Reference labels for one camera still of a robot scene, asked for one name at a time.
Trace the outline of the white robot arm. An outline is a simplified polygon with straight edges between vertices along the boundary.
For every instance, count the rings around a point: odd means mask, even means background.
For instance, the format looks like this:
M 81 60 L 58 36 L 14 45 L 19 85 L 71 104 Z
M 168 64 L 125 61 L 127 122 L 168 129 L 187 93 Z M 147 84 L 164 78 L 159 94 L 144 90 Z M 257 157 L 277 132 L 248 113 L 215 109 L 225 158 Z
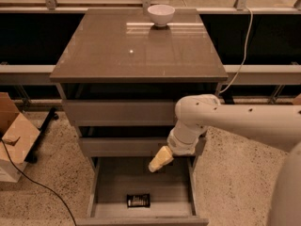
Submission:
M 209 127 L 259 141 L 289 154 L 277 177 L 268 226 L 301 226 L 300 105 L 222 105 L 216 96 L 202 94 L 181 98 L 175 115 L 177 122 L 166 145 L 149 163 L 151 172 L 175 155 L 194 153 Z

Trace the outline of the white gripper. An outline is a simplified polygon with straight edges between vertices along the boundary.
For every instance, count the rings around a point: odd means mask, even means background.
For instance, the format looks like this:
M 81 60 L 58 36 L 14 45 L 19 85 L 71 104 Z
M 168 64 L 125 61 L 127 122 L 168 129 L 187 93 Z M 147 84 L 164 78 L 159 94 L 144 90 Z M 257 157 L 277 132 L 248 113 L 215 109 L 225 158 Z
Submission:
M 196 151 L 198 140 L 194 139 L 192 142 L 180 142 L 175 136 L 170 135 L 167 138 L 167 145 L 163 146 L 156 156 L 149 163 L 150 172 L 156 172 L 163 166 L 169 164 L 173 160 L 173 153 L 175 155 L 192 155 Z

